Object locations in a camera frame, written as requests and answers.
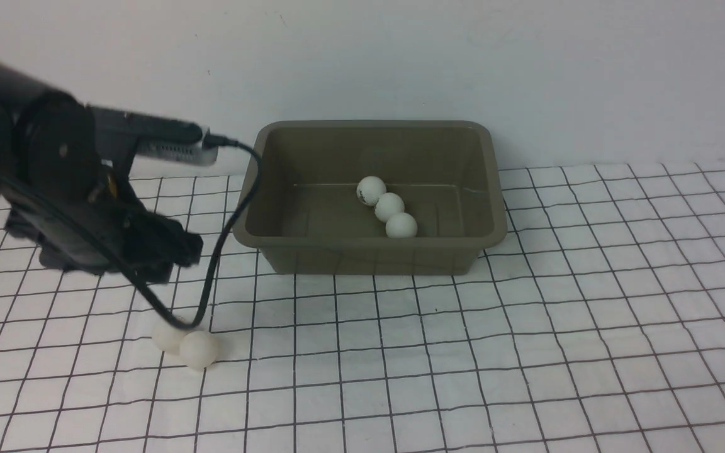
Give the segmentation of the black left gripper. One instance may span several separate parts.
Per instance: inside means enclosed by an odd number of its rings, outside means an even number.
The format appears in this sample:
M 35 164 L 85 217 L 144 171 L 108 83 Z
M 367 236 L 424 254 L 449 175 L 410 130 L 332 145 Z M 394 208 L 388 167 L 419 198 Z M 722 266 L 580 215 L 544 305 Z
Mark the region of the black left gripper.
M 86 272 L 95 276 L 118 268 L 75 230 L 10 188 L 5 231 L 37 244 L 46 269 Z M 146 284 L 166 284 L 172 269 L 192 267 L 203 252 L 201 235 L 187 232 L 179 221 L 148 210 L 126 177 L 101 172 L 97 184 L 75 203 L 52 203 L 97 238 Z

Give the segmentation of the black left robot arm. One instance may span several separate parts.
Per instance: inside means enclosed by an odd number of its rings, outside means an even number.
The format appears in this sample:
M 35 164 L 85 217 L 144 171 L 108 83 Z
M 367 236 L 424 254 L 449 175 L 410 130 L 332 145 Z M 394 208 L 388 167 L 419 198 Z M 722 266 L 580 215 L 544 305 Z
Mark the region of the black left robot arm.
M 0 64 L 0 175 L 44 197 L 49 212 L 0 182 L 6 232 L 35 242 L 40 263 L 63 272 L 118 272 L 89 233 L 143 282 L 169 281 L 200 261 L 203 241 L 151 212 L 128 176 L 136 155 L 190 163 L 205 130 L 190 121 L 83 105 Z

